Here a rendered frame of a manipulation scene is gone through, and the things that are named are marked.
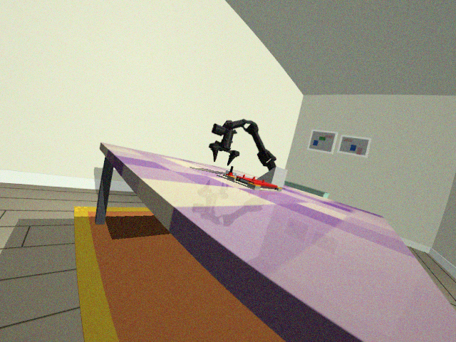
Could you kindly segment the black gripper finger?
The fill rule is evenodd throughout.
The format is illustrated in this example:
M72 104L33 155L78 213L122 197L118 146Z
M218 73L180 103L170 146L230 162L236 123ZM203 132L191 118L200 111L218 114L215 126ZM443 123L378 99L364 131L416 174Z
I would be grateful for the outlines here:
M214 158L214 162L215 162L216 159L217 159L217 154L218 154L218 151L219 151L219 150L214 149L214 148L212 148L212 149L210 149L210 150L212 150L212 152L213 152L213 158Z
M229 155L229 159L228 159L228 163L227 163L227 166L229 166L229 164L232 162L232 160L237 157L236 155Z

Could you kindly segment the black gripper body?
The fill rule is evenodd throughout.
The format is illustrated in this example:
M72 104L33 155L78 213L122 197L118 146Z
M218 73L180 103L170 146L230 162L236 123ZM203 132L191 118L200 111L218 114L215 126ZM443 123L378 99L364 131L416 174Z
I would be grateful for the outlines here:
M213 142L213 143L209 144L209 148L222 150L222 151L228 152L230 155L239 156L239 154L240 154L239 151L231 150L231 144L233 142L231 138L223 137L221 141L222 141L221 146L219 146L219 144Z

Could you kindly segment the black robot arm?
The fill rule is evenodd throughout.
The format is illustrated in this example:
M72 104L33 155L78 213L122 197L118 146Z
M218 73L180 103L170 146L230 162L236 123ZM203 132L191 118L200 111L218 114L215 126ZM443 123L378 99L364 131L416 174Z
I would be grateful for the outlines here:
M246 125L246 123L250 124L248 128L244 127ZM254 138L256 146L259 150L259 153L257 153L257 156L258 156L260 162L262 163L262 165L267 167L268 171L275 168L276 164L274 161L276 160L276 157L274 155L272 155L269 152L269 150L267 150L264 147L264 144L262 143L261 138L259 137L259 134L258 134L258 130L259 130L258 126L254 121L246 120L243 118L242 120L236 120L236 121L227 120L223 126L215 123L212 128L212 133L220 135L220 136L223 135L223 137L232 139L233 135L235 133L237 133L236 130L234 130L234 129L240 128L240 127L244 128L244 131L249 133Z

